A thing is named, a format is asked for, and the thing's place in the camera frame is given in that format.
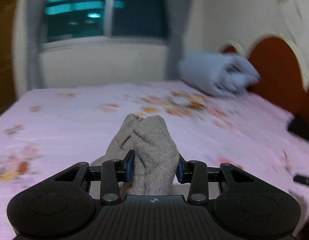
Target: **metal pivot screw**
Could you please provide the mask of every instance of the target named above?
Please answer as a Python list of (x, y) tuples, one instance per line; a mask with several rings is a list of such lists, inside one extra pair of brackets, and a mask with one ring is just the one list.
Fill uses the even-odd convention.
[(206, 196), (204, 194), (192, 194), (190, 198), (197, 202), (206, 200)]
[(109, 193), (102, 196), (103, 200), (107, 202), (113, 202), (116, 201), (119, 197), (117, 194)]

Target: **wall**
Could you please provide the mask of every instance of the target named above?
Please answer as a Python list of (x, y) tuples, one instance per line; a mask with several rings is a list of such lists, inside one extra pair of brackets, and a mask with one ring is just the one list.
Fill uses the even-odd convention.
[(238, 42), (248, 55), (263, 36), (284, 35), (297, 43), (308, 69), (309, 83), (309, 0), (205, 0), (204, 49), (219, 51), (229, 40)]
[[(204, 0), (193, 0), (185, 34), (185, 51), (202, 49)], [(16, 11), (14, 71), (17, 96), (26, 91), (24, 0)], [(167, 47), (158, 43), (100, 42), (45, 49), (41, 55), (47, 88), (95, 86), (112, 82), (164, 79)]]
[(166, 47), (99, 42), (45, 50), (41, 55), (47, 88), (96, 86), (162, 80)]

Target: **gray curtain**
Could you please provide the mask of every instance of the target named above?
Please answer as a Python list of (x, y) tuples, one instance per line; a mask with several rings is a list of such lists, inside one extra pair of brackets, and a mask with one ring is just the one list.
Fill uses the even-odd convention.
[(28, 90), (44, 88), (40, 68), (41, 27), (47, 0), (26, 0), (27, 66)]
[(168, 40), (167, 79), (179, 79), (177, 63), (183, 53), (191, 0), (166, 0), (170, 36)]

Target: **window frame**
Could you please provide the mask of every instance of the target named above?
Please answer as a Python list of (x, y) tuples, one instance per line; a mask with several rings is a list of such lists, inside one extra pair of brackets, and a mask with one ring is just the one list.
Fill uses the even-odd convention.
[(167, 38), (154, 38), (154, 37), (120, 37), (112, 36), (112, 21), (113, 21), (113, 11), (114, 11), (114, 1), (115, 0), (104, 0), (104, 25), (103, 25), (103, 35), (98, 36), (88, 36), (80, 38), (71, 38), (60, 41), (46, 42), (45, 39), (48, 34), (46, 22), (41, 26), (42, 33), (42, 49), (44, 51), (54, 50), (64, 47), (73, 47), (75, 45), (82, 44), (100, 44), (100, 43), (126, 43), (126, 44), (145, 44), (145, 45), (167, 45)]

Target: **red headboard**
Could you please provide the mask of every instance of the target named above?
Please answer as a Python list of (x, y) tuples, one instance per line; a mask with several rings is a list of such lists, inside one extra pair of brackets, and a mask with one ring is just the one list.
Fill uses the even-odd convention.
[[(235, 52), (227, 44), (222, 53)], [(306, 93), (301, 79), (297, 57), (281, 38), (267, 37), (252, 50), (248, 60), (261, 76), (258, 84), (248, 90), (293, 114), (309, 120), (309, 91)]]

